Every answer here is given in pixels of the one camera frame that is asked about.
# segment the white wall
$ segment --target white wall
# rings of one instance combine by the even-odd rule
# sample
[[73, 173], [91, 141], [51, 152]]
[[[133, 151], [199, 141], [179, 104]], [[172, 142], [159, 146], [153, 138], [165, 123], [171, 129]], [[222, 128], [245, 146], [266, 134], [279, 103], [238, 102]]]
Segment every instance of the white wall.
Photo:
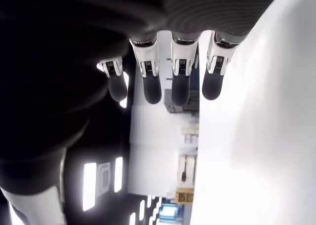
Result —
[[315, 1], [276, 0], [201, 95], [191, 225], [316, 224]]
[[160, 32], [159, 75], [161, 101], [151, 105], [145, 100], [142, 77], [136, 70], [134, 105], [130, 130], [131, 154], [128, 191], [165, 197], [176, 187], [178, 149], [185, 145], [181, 127], [188, 127], [188, 114], [170, 114], [164, 103], [164, 90], [171, 89], [170, 38], [168, 31]]

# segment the ceiling light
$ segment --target ceiling light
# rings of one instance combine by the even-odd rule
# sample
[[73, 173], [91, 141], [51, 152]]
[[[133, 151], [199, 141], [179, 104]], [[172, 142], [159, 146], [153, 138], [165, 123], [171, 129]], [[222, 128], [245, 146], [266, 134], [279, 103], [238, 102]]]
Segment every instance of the ceiling light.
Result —
[[136, 214], [132, 213], [131, 216], [129, 217], [129, 225], [135, 225], [135, 220], [136, 220]]
[[152, 205], [152, 196], [148, 195], [148, 197], [147, 197], [147, 208], [150, 208], [151, 205]]
[[161, 207], [161, 202], [162, 202], [162, 198], [161, 197], [159, 197], [159, 201], [157, 202], [157, 206], [156, 206], [156, 208], [160, 208]]
[[[127, 90], [128, 90], [128, 81], [129, 81], [129, 76], [126, 72], [123, 72], [123, 75], [124, 75], [124, 80], [125, 80], [125, 83], [126, 83], [126, 87], [127, 87]], [[122, 101], [120, 101], [119, 105], [123, 108], [126, 108], [127, 106], [127, 97], [124, 98]]]
[[82, 209], [84, 211], [91, 209], [95, 205], [96, 172], [96, 163], [88, 163], [84, 166], [82, 203]]
[[139, 221], [142, 221], [145, 213], [145, 201], [142, 200], [139, 206]]
[[122, 189], [122, 171], [123, 171], [123, 158], [118, 157], [115, 160], [115, 181], [114, 181], [114, 192], [118, 192]]
[[153, 219], [156, 220], [157, 214], [159, 213], [159, 207], [157, 203], [157, 207], [153, 211]]
[[11, 203], [9, 203], [9, 208], [12, 225], [24, 225], [22, 220], [16, 215]]

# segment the metal joint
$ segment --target metal joint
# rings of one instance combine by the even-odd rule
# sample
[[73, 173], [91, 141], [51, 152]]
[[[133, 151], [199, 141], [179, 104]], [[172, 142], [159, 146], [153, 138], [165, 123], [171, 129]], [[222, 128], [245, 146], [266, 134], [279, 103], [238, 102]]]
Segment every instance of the metal joint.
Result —
[[159, 49], [157, 36], [148, 41], [129, 40], [133, 47], [137, 65], [142, 76], [157, 76], [159, 74]]
[[171, 39], [171, 62], [172, 71], [175, 76], [191, 74], [194, 63], [198, 39], [183, 40], [176, 38], [174, 35]]
[[216, 37], [216, 32], [212, 31], [207, 50], [206, 68], [210, 74], [216, 72], [224, 75], [238, 44], [218, 40]]
[[101, 60], [99, 62], [99, 69], [101, 69], [109, 78], [110, 76], [121, 76], [123, 73], [123, 60], [121, 56], [111, 59]]

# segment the white panel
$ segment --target white panel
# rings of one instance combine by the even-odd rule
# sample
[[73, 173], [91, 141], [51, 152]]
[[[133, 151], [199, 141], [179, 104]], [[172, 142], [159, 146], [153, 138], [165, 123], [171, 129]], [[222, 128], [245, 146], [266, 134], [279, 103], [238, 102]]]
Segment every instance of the white panel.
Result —
[[178, 151], [159, 146], [131, 144], [129, 193], [165, 197], [170, 188], [176, 187]]
[[188, 127], [190, 120], [189, 114], [170, 114], [165, 106], [133, 106], [130, 142], [179, 148], [185, 145], [181, 127]]
[[201, 94], [191, 225], [316, 224], [315, 10], [315, 0], [276, 0], [237, 49], [221, 96]]

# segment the fluorescent light panel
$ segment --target fluorescent light panel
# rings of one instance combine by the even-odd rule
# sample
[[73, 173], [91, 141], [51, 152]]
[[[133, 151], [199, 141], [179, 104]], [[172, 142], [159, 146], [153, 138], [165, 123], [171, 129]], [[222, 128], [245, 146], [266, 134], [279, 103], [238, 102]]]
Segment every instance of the fluorescent light panel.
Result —
[[145, 201], [142, 200], [139, 206], [139, 221], [142, 221], [144, 219], [144, 214], [145, 214]]
[[118, 157], [115, 160], [115, 181], [114, 181], [114, 192], [122, 189], [122, 171], [123, 171], [123, 158]]
[[87, 211], [95, 205], [95, 183], [97, 164], [88, 163], [84, 166], [83, 173], [83, 203], [82, 209]]
[[15, 211], [13, 210], [11, 203], [9, 203], [9, 209], [12, 225], [24, 225], [22, 220], [16, 215]]
[[136, 214], [132, 213], [129, 217], [129, 225], [135, 225]]
[[154, 208], [154, 211], [153, 211], [153, 220], [154, 221], [156, 220], [158, 213], [159, 213], [159, 208], [158, 207]]
[[150, 208], [151, 205], [152, 205], [152, 196], [148, 195], [148, 197], [147, 197], [147, 208]]
[[[127, 90], [128, 90], [128, 81], [129, 81], [129, 76], [126, 72], [123, 72], [123, 75], [124, 75], [124, 80], [125, 80], [125, 83], [126, 83], [126, 87], [127, 87]], [[127, 97], [124, 98], [122, 101], [120, 101], [119, 105], [123, 108], [126, 108], [127, 106]]]

